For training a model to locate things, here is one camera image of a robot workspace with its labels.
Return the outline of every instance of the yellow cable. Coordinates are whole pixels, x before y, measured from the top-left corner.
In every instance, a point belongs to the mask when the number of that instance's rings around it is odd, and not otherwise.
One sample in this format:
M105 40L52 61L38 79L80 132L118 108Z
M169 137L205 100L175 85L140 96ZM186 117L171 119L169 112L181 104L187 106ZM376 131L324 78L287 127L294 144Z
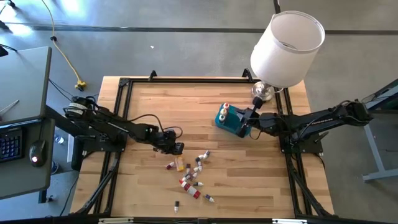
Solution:
M47 8L47 10L48 10L49 13L50 13L51 24L52 24L52 36L55 37L55 35L54 35L54 33L55 33L54 19L53 19L53 17L52 17L51 11L50 11L49 7L47 6L47 4L44 2L44 0L42 0L42 2L44 3L44 6ZM55 40L52 40L52 42L53 42L54 46L58 49L58 51L62 54L62 56L65 58L65 60L68 62L70 68L71 68L71 69L73 70L73 72L75 73L75 75L76 75L76 77L77 77L77 80L78 80L78 83L79 83L79 82L80 82L80 83L84 83L84 82L81 80L81 78L80 78L79 74L77 73L76 69L73 67L72 63L70 63L70 61L69 61L69 59L67 58L67 56L61 51L61 49L60 49L60 48L58 47L58 45L55 43Z

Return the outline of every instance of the desk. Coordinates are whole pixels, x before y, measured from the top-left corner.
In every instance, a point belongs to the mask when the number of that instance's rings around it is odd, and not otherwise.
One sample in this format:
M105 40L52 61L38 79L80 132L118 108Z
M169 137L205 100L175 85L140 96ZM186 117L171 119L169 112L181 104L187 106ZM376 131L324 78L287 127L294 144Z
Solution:
M111 111L119 79L104 77L99 93L98 103ZM195 164L196 156L210 150L211 155L197 178L205 185L197 189L211 195L216 202L210 203L203 197L195 200L183 191L178 182L182 173L164 167L173 161L173 156L153 152L149 145L128 140L121 157L111 215L293 217L285 157L280 153L278 139L266 134L257 141L241 139L215 126L214 119L220 104L229 102L240 108L252 106L251 87L252 84L237 83L135 83L128 118L153 113L160 118L163 127L181 126L184 133L179 141L185 143L185 163ZM304 83L289 90L294 113L309 113ZM275 100L263 105L260 112L266 111L276 112ZM150 117L139 122L157 125ZM103 152L95 152L83 161L71 212L82 207L97 187L103 157ZM303 163L308 188L323 207L333 213L325 171L319 158L303 154ZM303 209L299 190L298 196ZM103 207L106 198L107 193L103 197ZM176 200L180 201L180 210L174 214Z

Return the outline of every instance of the cable plug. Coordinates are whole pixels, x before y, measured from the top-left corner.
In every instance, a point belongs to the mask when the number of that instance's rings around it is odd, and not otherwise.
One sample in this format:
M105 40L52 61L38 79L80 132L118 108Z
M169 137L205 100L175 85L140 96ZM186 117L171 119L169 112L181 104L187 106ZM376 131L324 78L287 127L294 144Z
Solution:
M77 84L75 85L75 88L78 89L78 90L80 90L80 91L84 91L85 88L86 88L86 86L87 86L86 82L83 82L83 81L81 81L81 80L78 80L78 81L77 81Z

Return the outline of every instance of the computer mouse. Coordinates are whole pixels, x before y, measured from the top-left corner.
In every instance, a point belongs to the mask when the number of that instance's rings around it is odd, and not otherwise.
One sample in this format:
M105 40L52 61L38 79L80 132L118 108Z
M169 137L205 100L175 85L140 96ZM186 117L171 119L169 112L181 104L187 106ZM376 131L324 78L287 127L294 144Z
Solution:
M46 157L45 157L45 141L37 140L30 145L29 148L29 158L32 166L41 167L44 165Z

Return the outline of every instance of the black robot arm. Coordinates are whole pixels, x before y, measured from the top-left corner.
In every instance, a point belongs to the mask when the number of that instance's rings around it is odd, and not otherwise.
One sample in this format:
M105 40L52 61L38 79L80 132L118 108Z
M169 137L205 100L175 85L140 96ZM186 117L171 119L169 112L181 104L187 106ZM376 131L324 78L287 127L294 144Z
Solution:
M255 110L262 106L261 99L255 98L253 104L253 109L240 111L242 126L236 133L240 137L243 137L248 126L252 126L271 136L290 136L293 143L297 143L313 134L344 124L364 126L372 120L365 105L358 101L343 101L332 108L302 116L294 114L279 116L276 113L258 114Z
M98 106L90 98L74 97L68 108L64 108L65 116L81 128L92 128L99 133L101 141L118 142L123 138L121 133L139 143L150 144L154 151L164 154L181 155L184 143L175 142L177 135L174 130L163 130L151 124L136 124L112 113L109 109Z

